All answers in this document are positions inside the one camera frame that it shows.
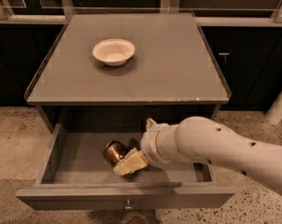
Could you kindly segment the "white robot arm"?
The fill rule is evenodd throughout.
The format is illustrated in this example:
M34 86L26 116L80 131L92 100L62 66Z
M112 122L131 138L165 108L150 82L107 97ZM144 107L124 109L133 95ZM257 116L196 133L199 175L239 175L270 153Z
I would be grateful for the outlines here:
M127 175L150 163L170 161L229 169L282 196L282 146L246 138L203 117L190 117L175 125L148 119L140 148L130 150L113 171Z

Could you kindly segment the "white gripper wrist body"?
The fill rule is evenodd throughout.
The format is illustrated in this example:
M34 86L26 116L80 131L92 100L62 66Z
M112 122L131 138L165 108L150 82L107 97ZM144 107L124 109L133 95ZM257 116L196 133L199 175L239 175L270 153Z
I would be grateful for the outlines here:
M181 161L182 156L176 147L176 125L151 124L143 134L140 147L149 163Z

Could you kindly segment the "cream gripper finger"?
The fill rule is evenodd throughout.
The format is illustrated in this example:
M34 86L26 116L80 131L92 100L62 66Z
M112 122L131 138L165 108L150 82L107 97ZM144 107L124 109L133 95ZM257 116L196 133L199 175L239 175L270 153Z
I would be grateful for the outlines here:
M152 119L152 118L148 118L147 119L147 124L146 124L146 129L150 130L151 128L155 127L157 125L157 122Z
M116 175L132 174L148 166L148 160L141 150L131 149L113 168Z

